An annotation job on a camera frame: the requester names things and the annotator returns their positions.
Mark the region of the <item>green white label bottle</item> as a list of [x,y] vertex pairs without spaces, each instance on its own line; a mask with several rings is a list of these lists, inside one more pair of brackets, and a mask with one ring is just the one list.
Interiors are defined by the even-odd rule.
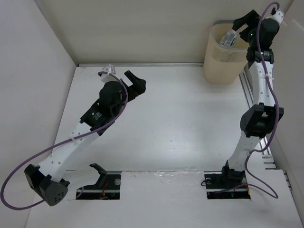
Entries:
[[227,31],[220,41],[220,45],[224,47],[233,46],[238,38],[238,33],[234,30]]

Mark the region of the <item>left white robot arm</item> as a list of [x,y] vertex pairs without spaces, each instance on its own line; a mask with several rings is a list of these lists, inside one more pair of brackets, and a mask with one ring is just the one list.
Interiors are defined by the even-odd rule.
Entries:
[[38,165],[28,165],[25,176],[29,186],[49,205],[58,204],[67,194],[69,182],[63,179],[66,170],[79,158],[85,148],[100,137],[122,114],[128,102],[146,91],[146,81],[126,71],[131,85],[101,71],[110,80],[104,83],[99,98],[81,116],[80,122],[67,142],[61,142]]

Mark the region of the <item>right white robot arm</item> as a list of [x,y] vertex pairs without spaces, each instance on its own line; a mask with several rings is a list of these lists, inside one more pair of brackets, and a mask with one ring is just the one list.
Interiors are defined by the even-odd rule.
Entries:
[[247,25],[247,28],[240,32],[240,38],[249,44],[246,58],[252,76],[254,101],[252,107],[242,115],[241,137],[219,176],[219,181],[225,188],[245,182],[248,173],[246,163],[250,155],[256,152],[255,147],[261,139],[275,132],[284,114],[272,88],[274,53],[270,48],[283,18],[283,12],[273,8],[269,17],[259,16],[252,10],[233,22],[234,31]]

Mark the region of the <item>cream plastic waste bin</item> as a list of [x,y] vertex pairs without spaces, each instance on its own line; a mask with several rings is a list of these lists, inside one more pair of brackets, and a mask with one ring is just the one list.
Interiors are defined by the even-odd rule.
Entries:
[[232,26],[232,19],[216,20],[211,25],[203,70],[205,79],[212,84],[232,84],[247,64],[249,45],[240,37],[231,47],[220,45]]

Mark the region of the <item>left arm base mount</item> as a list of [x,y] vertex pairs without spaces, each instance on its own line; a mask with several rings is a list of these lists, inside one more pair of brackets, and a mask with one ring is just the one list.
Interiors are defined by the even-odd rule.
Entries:
[[90,164],[98,172],[98,179],[92,185],[86,185],[76,192],[76,200],[119,200],[121,171],[106,171],[100,165]]

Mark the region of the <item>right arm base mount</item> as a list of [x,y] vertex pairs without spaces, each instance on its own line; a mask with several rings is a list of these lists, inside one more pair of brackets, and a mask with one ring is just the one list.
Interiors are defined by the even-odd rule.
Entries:
[[209,200],[251,199],[245,171],[235,171],[223,166],[221,171],[204,172],[202,187]]

